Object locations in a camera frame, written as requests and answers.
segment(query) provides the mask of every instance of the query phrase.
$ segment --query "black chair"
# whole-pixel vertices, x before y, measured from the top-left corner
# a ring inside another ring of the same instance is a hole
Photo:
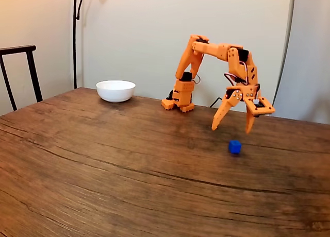
[[[33,89],[34,89],[35,95],[36,95],[36,100],[37,100],[37,102],[40,102],[40,101],[42,101],[42,95],[41,95],[41,91],[40,91],[40,86],[39,86],[39,81],[38,81],[38,76],[37,76],[37,71],[36,71],[36,65],[35,65],[35,61],[33,59],[33,51],[36,49],[37,48],[35,45],[26,45],[26,46],[0,49],[0,66],[1,66],[2,74],[4,76],[9,99],[10,99],[10,102],[11,102],[11,105],[12,105],[12,108],[14,111],[17,110],[17,107],[16,107],[15,100],[14,100],[14,97],[11,92],[11,88],[9,85],[9,80],[7,77],[5,64],[4,64],[4,60],[3,60],[2,56],[9,55],[9,54],[26,53],[27,62],[29,64],[29,69],[30,69],[30,74],[31,74],[31,80],[32,80],[32,84],[33,84]]]

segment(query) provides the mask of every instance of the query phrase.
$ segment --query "blue block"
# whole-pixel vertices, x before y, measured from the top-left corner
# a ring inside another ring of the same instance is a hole
[[[241,151],[242,144],[237,140],[231,140],[229,142],[229,151],[232,154],[239,154]]]

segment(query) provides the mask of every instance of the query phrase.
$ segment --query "wire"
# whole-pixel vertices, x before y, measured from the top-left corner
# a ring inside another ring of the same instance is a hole
[[[196,76],[200,79],[199,82],[196,82],[195,80],[192,80],[192,81],[195,82],[195,84],[197,85],[197,84],[201,83],[201,77],[198,74],[196,74]]]
[[[73,82],[74,89],[77,88],[77,51],[76,51],[76,22],[77,22],[77,0],[73,0],[73,28],[72,28],[72,40],[73,40]]]
[[[78,7],[78,14],[77,14],[77,20],[80,20],[80,9],[81,9],[81,4],[83,3],[83,0],[80,0],[79,7]]]
[[[77,20],[80,20],[80,9],[83,0],[80,0],[77,14],[77,0],[73,0],[73,28],[72,28],[72,40],[73,40],[73,83],[74,89],[77,88],[77,45],[76,45],[76,30]]]
[[[214,105],[215,103],[217,103],[218,100],[222,100],[222,98],[221,98],[221,97],[218,97],[218,98],[212,103],[212,105],[211,105],[210,107],[213,107],[213,105]]]

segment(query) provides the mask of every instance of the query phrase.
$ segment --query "table surface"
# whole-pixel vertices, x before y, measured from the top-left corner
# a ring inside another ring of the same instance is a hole
[[[0,236],[329,236],[330,126],[215,111],[80,88],[1,116]]]

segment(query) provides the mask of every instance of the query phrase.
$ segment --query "robotic arm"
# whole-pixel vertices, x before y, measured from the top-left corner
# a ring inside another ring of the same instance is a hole
[[[232,86],[227,87],[227,92],[222,99],[221,106],[213,118],[212,130],[215,130],[226,113],[237,105],[238,102],[246,103],[246,128],[249,133],[255,117],[263,114],[274,113],[274,107],[265,97],[261,96],[258,84],[257,67],[253,63],[252,55],[243,46],[232,44],[210,44],[205,36],[191,35],[188,46],[184,51],[176,71],[176,83],[169,97],[162,100],[162,105],[169,110],[177,105],[182,112],[193,110],[191,102],[194,82],[204,54],[217,57],[228,62],[229,73],[225,77]],[[191,64],[190,72],[184,70]]]

